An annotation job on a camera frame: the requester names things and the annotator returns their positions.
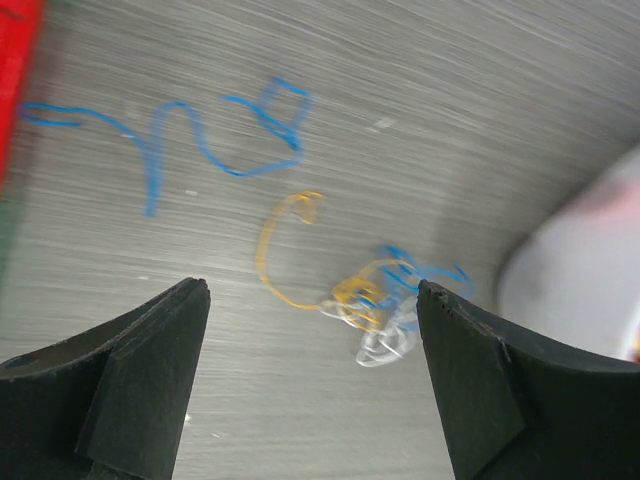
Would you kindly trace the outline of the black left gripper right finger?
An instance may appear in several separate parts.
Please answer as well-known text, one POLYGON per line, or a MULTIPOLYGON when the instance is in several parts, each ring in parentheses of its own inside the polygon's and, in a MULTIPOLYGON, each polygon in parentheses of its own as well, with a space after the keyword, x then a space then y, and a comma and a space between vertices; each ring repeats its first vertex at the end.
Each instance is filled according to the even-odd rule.
POLYGON ((635 479, 639 368, 422 281, 420 333, 458 479, 635 479))

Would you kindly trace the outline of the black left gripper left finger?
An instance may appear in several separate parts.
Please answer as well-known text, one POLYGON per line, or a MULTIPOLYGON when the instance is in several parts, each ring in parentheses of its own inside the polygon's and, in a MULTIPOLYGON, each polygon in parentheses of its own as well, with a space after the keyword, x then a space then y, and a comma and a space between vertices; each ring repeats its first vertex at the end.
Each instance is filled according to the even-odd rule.
POLYGON ((171 478, 210 303, 206 281, 186 278, 2 362, 2 478, 171 478))

